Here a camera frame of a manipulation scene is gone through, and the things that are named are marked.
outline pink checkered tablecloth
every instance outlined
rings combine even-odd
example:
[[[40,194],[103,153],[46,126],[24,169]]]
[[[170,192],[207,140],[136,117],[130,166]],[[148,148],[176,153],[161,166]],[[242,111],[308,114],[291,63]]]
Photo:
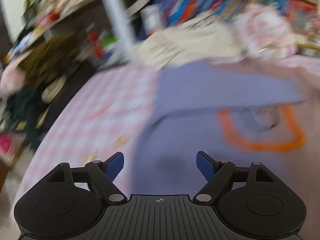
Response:
[[[104,161],[117,151],[124,153],[125,163],[114,183],[128,195],[135,142],[152,112],[156,87],[157,72],[134,63],[94,75],[45,136],[22,179],[14,205],[59,163],[83,167],[92,160]]]

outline floor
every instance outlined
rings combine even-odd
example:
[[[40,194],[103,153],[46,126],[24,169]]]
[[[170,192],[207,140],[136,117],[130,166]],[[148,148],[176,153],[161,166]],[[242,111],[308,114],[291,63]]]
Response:
[[[17,240],[20,231],[16,223],[12,223],[10,210],[22,177],[34,155],[26,148],[19,158],[13,171],[8,174],[0,193],[0,240]]]

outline round pad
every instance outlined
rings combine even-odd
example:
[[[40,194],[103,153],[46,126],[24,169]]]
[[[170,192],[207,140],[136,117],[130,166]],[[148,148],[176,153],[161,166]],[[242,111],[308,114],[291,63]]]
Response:
[[[273,216],[283,209],[281,200],[270,195],[257,195],[248,198],[246,206],[251,212],[261,216]]]
[[[73,209],[74,202],[71,198],[61,195],[45,197],[39,201],[38,211],[49,217],[61,216]]]
[[[227,225],[246,236],[280,238],[297,232],[306,214],[300,198],[287,192],[280,188],[237,188],[220,199],[218,212]]]

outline purple cloth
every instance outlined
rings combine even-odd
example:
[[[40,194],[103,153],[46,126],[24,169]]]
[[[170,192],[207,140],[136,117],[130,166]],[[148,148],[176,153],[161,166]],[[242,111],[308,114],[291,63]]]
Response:
[[[248,129],[239,110],[303,100],[293,82],[227,72],[204,61],[161,70],[155,112],[135,151],[132,193],[192,197],[206,184],[196,167],[198,151],[238,166],[261,162],[290,184],[285,155],[233,148],[223,137],[215,114],[229,108],[236,128],[245,136],[268,139],[268,130]]]

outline orange outline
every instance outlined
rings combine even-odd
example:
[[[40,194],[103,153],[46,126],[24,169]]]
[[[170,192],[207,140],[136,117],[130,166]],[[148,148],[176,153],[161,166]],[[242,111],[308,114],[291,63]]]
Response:
[[[239,134],[234,127],[232,116],[228,109],[222,109],[217,113],[217,119],[223,132],[223,136],[228,142],[236,148],[246,150],[248,152],[254,151],[271,151],[271,152],[288,152],[295,150],[306,142],[306,136],[303,129],[298,125],[293,110],[287,104],[280,105],[280,110],[284,114],[285,121],[295,136],[295,140],[286,143],[269,143],[269,142],[255,142],[244,138]]]

